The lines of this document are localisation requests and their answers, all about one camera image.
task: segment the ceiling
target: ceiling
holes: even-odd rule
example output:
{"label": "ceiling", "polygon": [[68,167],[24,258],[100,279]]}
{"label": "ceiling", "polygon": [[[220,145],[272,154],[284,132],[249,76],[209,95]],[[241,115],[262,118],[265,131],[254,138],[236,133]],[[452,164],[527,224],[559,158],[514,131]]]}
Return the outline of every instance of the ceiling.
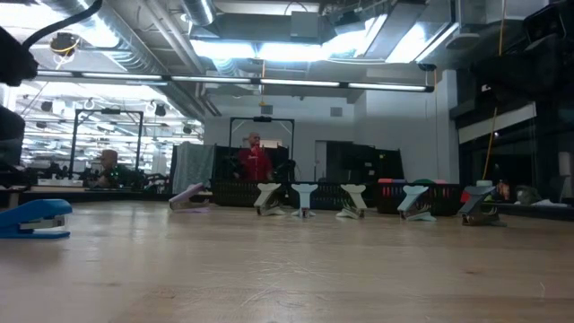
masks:
{"label": "ceiling", "polygon": [[[457,5],[465,2],[483,2],[486,3],[485,6],[488,6],[487,4],[496,4],[496,1],[497,0],[465,0],[457,1]],[[108,0],[106,3],[109,4],[111,10],[117,13],[121,20],[123,20],[134,32],[135,37],[143,42],[143,44],[151,51],[152,55],[158,59],[160,64],[164,66],[169,73],[194,73],[194,71],[185,64],[176,50],[166,40],[166,37],[158,30],[157,25],[152,21],[152,17],[142,9],[137,1]],[[169,14],[171,20],[177,25],[179,33],[183,37],[188,37],[189,25],[184,21],[184,19],[182,19],[184,11],[181,7],[181,2],[179,0],[163,0],[160,1],[160,3]],[[254,17],[249,16],[248,14],[267,14],[277,17],[284,13],[289,15],[293,12],[306,10],[309,12],[325,14],[329,19],[332,19],[332,16],[334,16],[334,13],[338,10],[342,10],[343,8],[356,8],[361,4],[361,1],[312,0],[302,3],[289,3],[278,0],[213,0],[213,3],[218,8],[218,14],[220,17],[224,14],[240,13],[246,17],[246,20],[248,20],[248,17]],[[367,7],[366,4],[370,4],[367,1],[363,1],[362,3],[362,7]],[[422,30],[422,34],[419,35],[419,37],[422,38],[423,43],[424,41],[428,43],[433,40],[433,38],[438,35],[448,23],[451,22],[453,16],[451,12],[451,0],[427,0],[426,2],[411,0],[383,0],[373,2],[372,6],[388,5],[387,3],[394,5],[394,7],[390,7],[390,9],[387,7],[385,7],[386,9],[381,9],[388,12],[388,21],[383,25],[378,37],[382,37],[381,35],[383,34],[389,34],[389,32],[403,35],[402,39],[401,37],[398,38],[400,41],[398,41],[396,47],[405,48],[405,53],[408,55],[410,55],[408,52],[409,48],[413,47],[413,44],[407,41],[409,40],[408,35],[413,34],[413,31],[416,29],[415,27],[418,26],[418,28]],[[414,17],[406,17],[405,13],[401,13],[398,9],[399,5],[413,4],[418,5],[419,8],[419,12]],[[9,30],[18,39],[25,39],[41,26],[57,21],[60,18],[57,14],[46,14],[46,8],[43,8],[44,11],[42,11],[41,8],[42,7],[40,6],[30,6],[25,9],[21,9],[22,12],[26,12],[27,16],[34,17],[32,20],[22,22],[17,19],[6,20],[3,18],[1,22],[3,26],[7,27],[7,30]],[[500,31],[499,24],[496,22],[487,23],[488,20],[486,18],[482,19],[482,21],[484,23],[464,24],[464,22],[462,22],[464,26],[463,31],[469,31],[479,35],[479,40],[474,46],[463,49],[447,49],[446,44],[452,38],[452,36],[449,36],[434,51],[432,51],[423,60],[423,62],[436,64],[440,68],[464,68],[475,59],[487,57],[495,53],[498,34]],[[508,40],[508,43],[514,41],[514,39],[519,36],[519,25],[519,21],[508,21],[506,27],[506,39]],[[74,28],[70,28],[69,30],[77,32]],[[376,56],[378,51],[375,49],[379,48],[380,51],[386,52],[392,49],[383,48],[382,45],[380,45],[384,45],[385,41],[388,41],[388,38],[375,38],[368,54],[366,54],[366,57],[370,57],[369,60],[352,58],[327,59],[312,62],[266,61],[265,76],[284,79],[403,84],[421,84],[428,79],[428,75],[418,69],[415,64],[388,64],[384,59],[379,59],[379,57]],[[49,39],[43,39],[32,49],[32,53],[43,68],[54,69],[57,67],[58,61],[50,52],[48,42]],[[202,68],[204,68],[208,74],[218,74],[212,59],[208,57],[199,57],[199,61]],[[234,61],[234,64],[242,73],[252,75],[261,75],[263,73],[263,66],[261,64],[255,64],[251,59],[236,58]],[[63,69],[73,71],[120,73],[125,72],[126,70],[123,66],[110,59],[109,51],[85,46],[78,50],[77,54],[74,56],[74,61],[65,64]],[[189,83],[182,83],[180,86],[182,86],[186,92],[195,92],[195,88]],[[259,88],[246,86],[239,87],[235,85],[207,86],[207,93],[210,96],[260,95],[260,90],[261,89]],[[293,97],[341,97],[347,98],[350,103],[353,103],[359,96],[357,94],[360,93],[356,90],[289,87],[280,85],[266,86],[263,90],[265,95]]]}

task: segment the white wall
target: white wall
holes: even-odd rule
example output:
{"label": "white wall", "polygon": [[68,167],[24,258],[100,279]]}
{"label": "white wall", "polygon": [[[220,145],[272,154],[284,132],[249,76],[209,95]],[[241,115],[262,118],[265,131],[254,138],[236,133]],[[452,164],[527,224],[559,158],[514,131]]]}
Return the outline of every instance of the white wall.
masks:
{"label": "white wall", "polygon": [[[219,118],[208,118],[205,121],[205,144],[229,144],[230,117],[260,116],[259,97],[232,97],[217,96],[212,98],[213,103],[223,114]],[[296,177],[300,180],[313,180],[315,169],[315,142],[317,140],[352,141],[353,140],[353,105],[347,104],[345,98],[305,98],[299,97],[267,97],[266,104],[274,106],[273,118],[294,118],[295,137],[293,159],[300,168]],[[331,107],[343,108],[341,118],[330,117]],[[240,121],[234,122],[234,128]],[[262,139],[280,139],[284,146],[290,146],[291,135],[281,126],[274,123],[254,123],[248,121],[233,133],[231,145],[239,147],[244,137],[251,131],[256,131]]]}
{"label": "white wall", "polygon": [[436,93],[368,91],[355,105],[355,143],[400,149],[407,180],[458,182],[458,141],[448,109],[456,106],[454,71]]}

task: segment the table surface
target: table surface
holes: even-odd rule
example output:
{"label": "table surface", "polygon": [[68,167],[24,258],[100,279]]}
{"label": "table surface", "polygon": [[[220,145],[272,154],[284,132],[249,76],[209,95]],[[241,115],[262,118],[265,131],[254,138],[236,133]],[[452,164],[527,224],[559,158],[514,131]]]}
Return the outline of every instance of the table surface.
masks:
{"label": "table surface", "polygon": [[67,240],[0,240],[0,322],[572,322],[574,223],[257,217],[74,205]]}

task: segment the person sitting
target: person sitting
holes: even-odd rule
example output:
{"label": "person sitting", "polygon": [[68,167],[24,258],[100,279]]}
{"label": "person sitting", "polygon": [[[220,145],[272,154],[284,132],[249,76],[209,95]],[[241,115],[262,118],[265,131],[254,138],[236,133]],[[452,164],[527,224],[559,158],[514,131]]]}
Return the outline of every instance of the person sitting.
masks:
{"label": "person sitting", "polygon": [[117,188],[117,174],[115,172],[117,167],[117,152],[111,149],[102,151],[100,163],[103,171],[101,172],[101,176],[96,180],[95,186],[98,188]]}
{"label": "person sitting", "polygon": [[273,165],[265,150],[260,147],[261,136],[252,132],[249,134],[250,148],[239,151],[239,162],[243,166],[244,179],[247,180],[273,180]]}
{"label": "person sitting", "polygon": [[142,177],[139,172],[129,170],[117,163],[117,152],[106,149],[101,152],[101,176],[95,183],[98,188],[141,188]]}
{"label": "person sitting", "polygon": [[60,173],[60,178],[61,179],[67,179],[69,172],[68,172],[68,167],[64,165],[64,167],[62,167],[62,172]]}

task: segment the pipe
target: pipe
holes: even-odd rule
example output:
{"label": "pipe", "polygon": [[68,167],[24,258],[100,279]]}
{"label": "pipe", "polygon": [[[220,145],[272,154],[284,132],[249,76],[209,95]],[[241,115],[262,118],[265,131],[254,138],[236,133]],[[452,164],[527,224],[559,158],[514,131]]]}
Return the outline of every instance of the pipe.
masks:
{"label": "pipe", "polygon": [[213,105],[213,103],[207,97],[207,90],[205,89],[205,83],[196,84],[196,98],[202,102],[206,109],[208,109],[216,117],[220,117],[222,113]]}
{"label": "pipe", "polygon": [[165,28],[165,26],[163,26],[163,23],[161,23],[160,19],[155,15],[153,10],[148,5],[148,1],[147,0],[136,0],[136,1],[140,5],[140,7],[143,9],[143,11],[145,13],[147,13],[147,15],[150,16],[153,24],[160,31],[161,36],[163,36],[163,38],[168,41],[170,46],[173,48],[173,50],[175,50],[176,54],[183,61],[183,63],[187,67],[189,67],[189,69],[191,69],[193,72],[197,72],[197,67],[194,64],[194,62],[192,62],[191,58],[189,56],[187,56],[186,53],[183,52],[183,50],[178,45],[176,40],[170,35],[168,30]]}
{"label": "pipe", "polygon": [[[85,2],[81,0],[41,0],[41,2],[53,11],[64,16],[70,16],[82,12]],[[94,37],[87,39],[92,42],[103,37],[106,42],[117,44],[118,50],[115,52],[105,52],[104,55],[116,61],[126,69],[128,73],[137,74],[168,74],[168,69],[161,64],[160,60],[148,49],[137,34],[127,25],[127,23],[116,13],[107,3],[101,7],[100,11],[91,18],[79,22]],[[169,83],[167,86],[156,88],[163,92],[175,103],[178,110],[185,116],[198,120],[204,119],[205,111],[197,104],[181,85]]]}
{"label": "pipe", "polygon": [[189,42],[189,39],[183,37],[178,26],[176,26],[175,22],[171,20],[171,17],[168,14],[168,12],[166,12],[165,8],[163,8],[163,6],[161,6],[157,0],[149,0],[149,2],[151,3],[154,11],[158,14],[159,18],[161,18],[163,22],[165,22],[165,24],[171,30],[173,37],[175,37],[175,39],[179,42],[179,45],[181,45],[181,47],[187,53],[189,58],[191,58],[191,61],[194,62],[197,69],[196,72],[199,74],[204,74],[205,73],[204,67],[202,66],[201,60],[197,56],[193,47],[191,46],[191,42]]}
{"label": "pipe", "polygon": [[207,26],[215,21],[217,12],[212,0],[181,0],[187,18],[196,26]]}

